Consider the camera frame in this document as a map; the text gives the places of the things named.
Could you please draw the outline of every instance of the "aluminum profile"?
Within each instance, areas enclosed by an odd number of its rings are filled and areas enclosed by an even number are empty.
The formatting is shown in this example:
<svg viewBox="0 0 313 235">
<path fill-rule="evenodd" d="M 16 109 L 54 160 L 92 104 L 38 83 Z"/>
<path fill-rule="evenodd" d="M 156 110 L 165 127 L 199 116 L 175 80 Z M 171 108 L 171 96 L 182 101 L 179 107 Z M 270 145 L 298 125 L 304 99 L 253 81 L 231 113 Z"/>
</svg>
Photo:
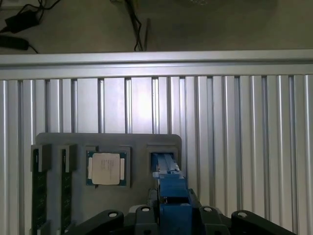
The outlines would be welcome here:
<svg viewBox="0 0 313 235">
<path fill-rule="evenodd" d="M 202 204 L 313 234 L 312 54 L 0 56 L 0 233 L 30 229 L 36 135 L 89 132 L 178 134 Z"/>
</svg>

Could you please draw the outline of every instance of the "green circuit board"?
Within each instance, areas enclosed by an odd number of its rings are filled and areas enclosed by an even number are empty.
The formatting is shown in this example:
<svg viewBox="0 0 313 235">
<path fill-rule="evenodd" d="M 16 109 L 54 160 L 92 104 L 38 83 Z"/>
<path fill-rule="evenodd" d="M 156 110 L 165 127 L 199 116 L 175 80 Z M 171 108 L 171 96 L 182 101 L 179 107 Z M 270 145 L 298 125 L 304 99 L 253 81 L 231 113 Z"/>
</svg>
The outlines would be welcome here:
<svg viewBox="0 0 313 235">
<path fill-rule="evenodd" d="M 61 234 L 71 224 L 72 173 L 66 172 L 66 150 L 62 149 Z"/>
<path fill-rule="evenodd" d="M 47 174 L 39 172 L 39 149 L 33 150 L 32 235 L 47 220 Z"/>
</svg>

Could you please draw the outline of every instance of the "floor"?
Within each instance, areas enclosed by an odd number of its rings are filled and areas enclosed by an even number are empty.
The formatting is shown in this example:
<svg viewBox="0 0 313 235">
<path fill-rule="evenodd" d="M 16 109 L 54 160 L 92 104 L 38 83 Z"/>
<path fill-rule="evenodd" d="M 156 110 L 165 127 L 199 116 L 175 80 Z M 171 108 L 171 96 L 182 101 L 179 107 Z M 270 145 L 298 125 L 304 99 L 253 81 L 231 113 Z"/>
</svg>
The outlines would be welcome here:
<svg viewBox="0 0 313 235">
<path fill-rule="evenodd" d="M 311 0 L 138 0 L 151 19 L 149 51 L 313 48 Z M 4 19 L 16 10 L 0 10 Z M 40 53 L 132 51 L 135 36 L 123 3 L 63 0 L 40 26 L 16 36 Z M 33 53 L 0 49 L 1 54 Z"/>
</svg>

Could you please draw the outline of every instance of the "blue clamp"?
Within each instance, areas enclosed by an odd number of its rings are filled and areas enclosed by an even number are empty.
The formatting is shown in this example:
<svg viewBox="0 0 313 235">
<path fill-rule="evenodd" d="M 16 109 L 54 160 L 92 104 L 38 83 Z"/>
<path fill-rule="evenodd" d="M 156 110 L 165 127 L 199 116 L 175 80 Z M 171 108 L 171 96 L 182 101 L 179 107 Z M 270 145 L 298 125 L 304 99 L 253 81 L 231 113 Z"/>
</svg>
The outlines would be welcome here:
<svg viewBox="0 0 313 235">
<path fill-rule="evenodd" d="M 153 177 L 159 182 L 160 231 L 162 235 L 190 235 L 192 204 L 187 181 L 174 156 L 152 154 Z"/>
</svg>

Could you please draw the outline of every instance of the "power adapter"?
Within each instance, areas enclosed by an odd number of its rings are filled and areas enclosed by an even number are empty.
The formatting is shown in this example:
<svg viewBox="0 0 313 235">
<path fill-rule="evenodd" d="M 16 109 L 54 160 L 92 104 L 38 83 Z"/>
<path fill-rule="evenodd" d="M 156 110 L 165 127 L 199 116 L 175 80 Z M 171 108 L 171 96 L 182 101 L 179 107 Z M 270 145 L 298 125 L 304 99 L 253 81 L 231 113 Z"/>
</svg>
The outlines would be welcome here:
<svg viewBox="0 0 313 235">
<path fill-rule="evenodd" d="M 0 35 L 0 47 L 28 50 L 29 42 L 23 38 Z"/>
<path fill-rule="evenodd" d="M 39 25 L 36 12 L 31 10 L 12 16 L 6 19 L 5 22 L 7 26 L 1 32 L 18 33 L 25 29 Z"/>
</svg>

